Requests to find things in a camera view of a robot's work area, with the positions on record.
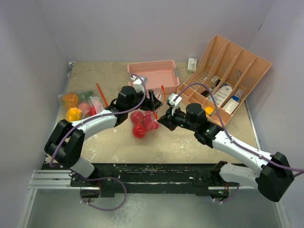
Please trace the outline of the clear zip bag red apples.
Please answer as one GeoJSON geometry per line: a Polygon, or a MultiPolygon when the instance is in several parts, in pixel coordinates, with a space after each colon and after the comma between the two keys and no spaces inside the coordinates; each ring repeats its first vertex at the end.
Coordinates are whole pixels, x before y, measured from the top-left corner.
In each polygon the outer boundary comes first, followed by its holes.
{"type": "Polygon", "coordinates": [[[131,113],[132,134],[135,138],[143,139],[151,132],[159,129],[158,110],[159,108],[156,108],[155,111],[134,111],[131,113]]]}

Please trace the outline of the pink plastic basket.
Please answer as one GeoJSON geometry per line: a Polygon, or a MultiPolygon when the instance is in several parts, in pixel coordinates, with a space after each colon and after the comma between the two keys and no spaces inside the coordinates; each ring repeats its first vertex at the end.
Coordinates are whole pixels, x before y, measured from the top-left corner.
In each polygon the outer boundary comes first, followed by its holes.
{"type": "Polygon", "coordinates": [[[129,75],[137,74],[148,79],[147,89],[164,87],[165,93],[176,93],[180,86],[176,64],[173,60],[131,63],[127,66],[129,75]]]}

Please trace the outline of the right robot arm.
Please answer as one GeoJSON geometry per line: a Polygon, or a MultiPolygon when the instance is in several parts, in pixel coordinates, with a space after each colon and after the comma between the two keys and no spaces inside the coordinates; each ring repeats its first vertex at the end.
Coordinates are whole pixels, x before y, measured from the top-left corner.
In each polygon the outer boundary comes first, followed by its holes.
{"type": "Polygon", "coordinates": [[[268,200],[279,202],[295,179],[285,155],[261,151],[232,137],[223,128],[208,121],[198,103],[187,105],[185,112],[170,107],[158,123],[171,131],[177,127],[193,131],[201,144],[225,152],[244,164],[237,166],[226,161],[219,162],[211,174],[211,180],[217,186],[225,182],[244,184],[258,189],[268,200]]]}

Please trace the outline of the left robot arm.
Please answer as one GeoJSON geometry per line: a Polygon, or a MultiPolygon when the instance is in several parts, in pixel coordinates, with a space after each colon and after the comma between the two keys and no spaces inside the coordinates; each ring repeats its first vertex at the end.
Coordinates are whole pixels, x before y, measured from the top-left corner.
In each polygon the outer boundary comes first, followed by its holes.
{"type": "Polygon", "coordinates": [[[81,155],[84,141],[105,129],[119,126],[134,110],[155,111],[161,106],[162,102],[152,90],[145,93],[131,86],[123,86],[117,98],[102,112],[81,121],[59,121],[44,151],[64,168],[78,173],[86,186],[93,186],[101,174],[81,155]]]}

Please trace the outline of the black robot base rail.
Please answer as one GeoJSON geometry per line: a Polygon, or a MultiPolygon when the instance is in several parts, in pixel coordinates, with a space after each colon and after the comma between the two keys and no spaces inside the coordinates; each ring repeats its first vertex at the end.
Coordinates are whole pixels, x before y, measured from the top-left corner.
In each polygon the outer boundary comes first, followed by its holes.
{"type": "Polygon", "coordinates": [[[81,195],[112,198],[129,194],[194,194],[196,196],[228,197],[236,183],[227,183],[211,172],[215,164],[96,163],[98,174],[84,180],[70,172],[71,186],[79,187],[81,195]]]}

